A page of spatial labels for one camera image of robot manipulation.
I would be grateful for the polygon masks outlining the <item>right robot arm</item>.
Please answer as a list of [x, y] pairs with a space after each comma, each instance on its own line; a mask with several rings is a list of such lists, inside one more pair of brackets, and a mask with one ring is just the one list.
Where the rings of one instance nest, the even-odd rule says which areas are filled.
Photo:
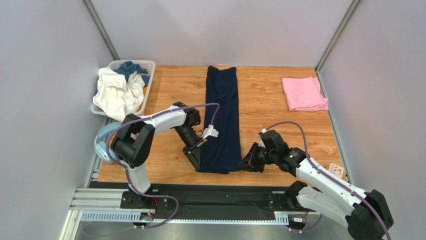
[[285, 192], [290, 207], [313, 210], [334, 220], [354, 240], [390, 238], [394, 220], [380, 191], [366, 191], [344, 181], [302, 149], [289, 147], [275, 130], [264, 129], [259, 138], [238, 164], [239, 170], [262, 173], [266, 165], [276, 165], [299, 179]]

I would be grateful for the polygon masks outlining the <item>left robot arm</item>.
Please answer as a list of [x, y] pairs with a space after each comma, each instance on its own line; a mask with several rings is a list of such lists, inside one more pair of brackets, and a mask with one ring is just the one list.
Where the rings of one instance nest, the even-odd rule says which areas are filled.
[[202, 152], [207, 144], [205, 135], [198, 136], [193, 129], [201, 123], [199, 110], [182, 102], [176, 102], [166, 110], [146, 115], [125, 117], [112, 140], [111, 149], [124, 165], [129, 187], [122, 195], [122, 208], [153, 207], [156, 197], [145, 196], [151, 188], [146, 161], [149, 157], [153, 139], [158, 134], [174, 129], [184, 143], [182, 149], [195, 170], [201, 166]]

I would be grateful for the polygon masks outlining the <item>navy blue t shirt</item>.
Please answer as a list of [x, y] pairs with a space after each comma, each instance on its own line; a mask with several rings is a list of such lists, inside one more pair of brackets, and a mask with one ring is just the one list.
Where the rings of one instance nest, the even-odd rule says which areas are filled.
[[218, 137], [207, 138], [197, 171], [220, 174], [235, 172], [242, 161], [236, 67], [222, 70], [214, 66], [208, 67], [205, 102], [220, 104], [215, 116], [216, 107], [208, 106], [204, 117], [204, 127], [207, 128], [213, 120]]

